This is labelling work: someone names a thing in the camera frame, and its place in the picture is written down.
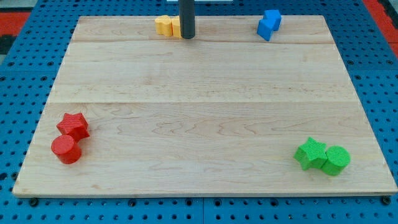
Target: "wooden board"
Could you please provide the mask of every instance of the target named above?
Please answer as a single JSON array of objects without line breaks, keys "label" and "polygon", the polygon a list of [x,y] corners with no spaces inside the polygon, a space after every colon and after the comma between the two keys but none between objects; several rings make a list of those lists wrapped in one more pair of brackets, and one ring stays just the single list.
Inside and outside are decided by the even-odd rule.
[{"label": "wooden board", "polygon": [[[14,186],[18,197],[267,197],[397,192],[322,16],[197,17],[193,40],[155,17],[81,17]],[[81,159],[50,150],[64,113],[88,119]],[[341,145],[336,177],[293,159]]]}]

